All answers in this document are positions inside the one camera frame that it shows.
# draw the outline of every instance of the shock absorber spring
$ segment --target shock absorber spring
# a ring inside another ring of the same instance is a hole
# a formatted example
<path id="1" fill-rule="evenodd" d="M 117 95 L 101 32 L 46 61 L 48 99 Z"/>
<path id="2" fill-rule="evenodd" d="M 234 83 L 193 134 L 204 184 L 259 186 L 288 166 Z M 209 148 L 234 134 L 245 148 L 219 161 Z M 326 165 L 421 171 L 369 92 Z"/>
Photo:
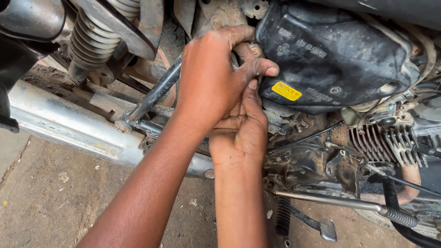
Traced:
<path id="1" fill-rule="evenodd" d="M 277 198 L 277 216 L 276 216 L 276 226 L 274 230 L 277 234 L 282 236 L 288 236 L 289 225 L 291 223 L 291 211 L 289 207 L 291 206 L 291 201 L 288 197 L 278 197 Z"/>
<path id="2" fill-rule="evenodd" d="M 138 17 L 140 0 L 108 0 L 129 21 Z M 102 67 L 112 56 L 121 42 L 118 34 L 107 25 L 80 9 L 67 52 L 72 62 L 69 75 L 72 79 L 83 81 L 91 70 Z"/>

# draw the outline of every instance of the hand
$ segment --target hand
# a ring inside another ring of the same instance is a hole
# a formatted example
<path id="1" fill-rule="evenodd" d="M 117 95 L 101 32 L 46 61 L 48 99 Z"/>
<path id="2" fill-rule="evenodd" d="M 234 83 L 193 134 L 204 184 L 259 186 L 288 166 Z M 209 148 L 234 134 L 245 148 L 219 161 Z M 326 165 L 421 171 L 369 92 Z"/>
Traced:
<path id="1" fill-rule="evenodd" d="M 243 90 L 242 99 L 210 132 L 209 148 L 215 171 L 219 167 L 260 169 L 268 142 L 268 119 L 257 94 L 257 80 Z"/>
<path id="2" fill-rule="evenodd" d="M 255 58 L 242 43 L 253 39 L 254 28 L 239 25 L 209 31 L 185 46 L 175 109 L 184 124 L 205 136 L 231 111 L 253 77 L 279 73 L 276 63 Z M 233 48 L 246 60 L 239 68 L 233 66 Z"/>

